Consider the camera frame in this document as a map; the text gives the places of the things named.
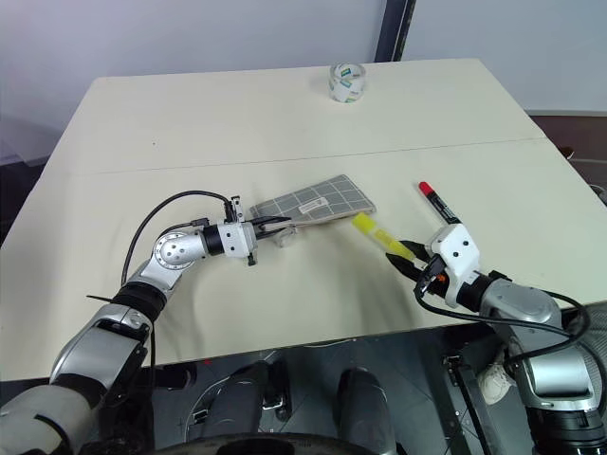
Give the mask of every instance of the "gray floor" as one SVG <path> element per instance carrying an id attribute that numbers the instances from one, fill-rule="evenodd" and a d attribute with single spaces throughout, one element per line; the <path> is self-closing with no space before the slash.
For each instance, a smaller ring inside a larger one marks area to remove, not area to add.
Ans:
<path id="1" fill-rule="evenodd" d="M 183 442 L 185 423 L 192 406 L 210 385 L 256 360 L 267 358 L 272 362 L 282 357 L 289 369 L 293 415 L 284 424 L 275 418 L 273 411 L 265 411 L 260 431 L 336 437 L 333 401 L 340 375 L 348 368 L 359 366 L 372 372 L 386 391 L 396 438 L 410 455 L 454 453 L 450 451 L 450 445 L 458 431 L 469 441 L 472 453 L 481 454 L 483 451 L 464 400 L 453 386 L 450 394 L 456 413 L 449 434 L 443 431 L 419 353 L 420 343 L 433 338 L 440 342 L 440 333 L 368 337 L 323 348 L 298 347 L 199 362 L 198 378 L 191 387 L 183 391 L 155 392 L 156 448 Z M 218 387 L 212 388 L 207 395 L 212 396 L 217 390 Z M 516 389 L 489 411 L 500 431 L 506 453 L 530 454 L 532 445 L 526 416 Z"/>

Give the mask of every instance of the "yellow highlighter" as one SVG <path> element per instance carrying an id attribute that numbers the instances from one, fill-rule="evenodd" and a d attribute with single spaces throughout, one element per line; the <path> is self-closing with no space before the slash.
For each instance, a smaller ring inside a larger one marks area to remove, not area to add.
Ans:
<path id="1" fill-rule="evenodd" d="M 352 220 L 352 224 L 363 234 L 371 237 L 379 244 L 387 253 L 395 254 L 409 261 L 415 258 L 415 255 L 409 248 L 400 243 L 387 230 L 378 226 L 373 218 L 366 213 L 359 213 Z"/>

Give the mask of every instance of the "clear tape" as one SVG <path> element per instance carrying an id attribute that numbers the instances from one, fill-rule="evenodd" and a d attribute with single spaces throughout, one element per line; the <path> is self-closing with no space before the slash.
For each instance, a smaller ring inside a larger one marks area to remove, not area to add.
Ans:
<path id="1" fill-rule="evenodd" d="M 366 71 L 360 64 L 334 64 L 329 70 L 329 93 L 339 102 L 354 102 L 364 91 Z"/>

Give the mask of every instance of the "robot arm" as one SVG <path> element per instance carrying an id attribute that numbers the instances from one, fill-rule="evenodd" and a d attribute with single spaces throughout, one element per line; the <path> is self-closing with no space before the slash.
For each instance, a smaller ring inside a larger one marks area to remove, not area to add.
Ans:
<path id="1" fill-rule="evenodd" d="M 403 244 L 428 265 L 419 270 L 403 258 L 388 255 L 388 259 L 416 281 L 415 296 L 425 308 L 432 309 L 422 300 L 426 292 L 432 292 L 451 307 L 462 305 L 493 318 L 496 323 L 490 325 L 510 355 L 530 353 L 567 339 L 537 328 L 498 323 L 527 321 L 562 329 L 561 310 L 539 289 L 518 285 L 497 272 L 488 276 L 479 273 L 479 250 L 464 225 L 442 228 L 428 246 Z M 513 367 L 538 453 L 607 453 L 601 451 L 607 449 L 607 436 L 598 413 L 598 397 L 577 347 L 525 358 Z"/>
<path id="2" fill-rule="evenodd" d="M 285 218 L 245 222 L 238 198 L 232 206 L 234 222 L 171 231 L 156 241 L 152 257 L 62 349 L 49 384 L 2 408 L 0 454 L 77 453 L 103 404 L 128 392 L 147 354 L 153 323 L 183 272 L 218 254 L 255 264 L 257 239 L 270 235 L 259 228 Z"/>

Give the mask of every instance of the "shoe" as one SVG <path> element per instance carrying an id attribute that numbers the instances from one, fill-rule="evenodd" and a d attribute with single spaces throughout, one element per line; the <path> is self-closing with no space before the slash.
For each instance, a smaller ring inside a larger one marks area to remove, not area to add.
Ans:
<path id="1" fill-rule="evenodd" d="M 504 370 L 505 350 L 505 347 L 500 348 L 493 362 L 478 375 L 478 385 L 488 405 L 500 401 L 510 387 L 515 385 L 514 380 Z"/>

